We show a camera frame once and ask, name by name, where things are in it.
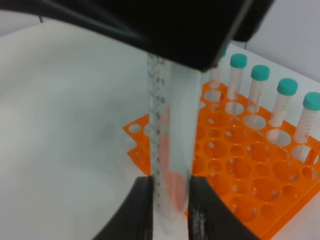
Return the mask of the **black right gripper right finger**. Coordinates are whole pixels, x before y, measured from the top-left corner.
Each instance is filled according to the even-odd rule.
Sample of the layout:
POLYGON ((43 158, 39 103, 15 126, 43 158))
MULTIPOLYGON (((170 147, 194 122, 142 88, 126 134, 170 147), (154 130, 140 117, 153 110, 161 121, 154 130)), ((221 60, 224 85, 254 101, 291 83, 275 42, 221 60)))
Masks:
POLYGON ((227 208, 205 177, 189 182, 188 238, 190 240, 257 240, 227 208))

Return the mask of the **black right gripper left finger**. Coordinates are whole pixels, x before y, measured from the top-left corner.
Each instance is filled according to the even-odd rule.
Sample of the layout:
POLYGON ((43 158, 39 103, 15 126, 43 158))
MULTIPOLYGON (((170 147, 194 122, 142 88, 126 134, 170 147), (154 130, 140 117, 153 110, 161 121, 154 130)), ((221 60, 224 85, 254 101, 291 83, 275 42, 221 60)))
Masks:
POLYGON ((137 177, 122 205, 95 240, 153 239, 153 178, 137 177))

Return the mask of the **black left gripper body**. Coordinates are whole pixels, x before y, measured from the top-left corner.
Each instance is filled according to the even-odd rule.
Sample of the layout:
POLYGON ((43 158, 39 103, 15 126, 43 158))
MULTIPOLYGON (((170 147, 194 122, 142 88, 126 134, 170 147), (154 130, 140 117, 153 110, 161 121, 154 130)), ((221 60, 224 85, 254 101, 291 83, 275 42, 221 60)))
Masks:
POLYGON ((257 32, 271 0, 3 0, 2 10, 35 14, 113 38, 186 67, 215 67, 230 41, 257 32))

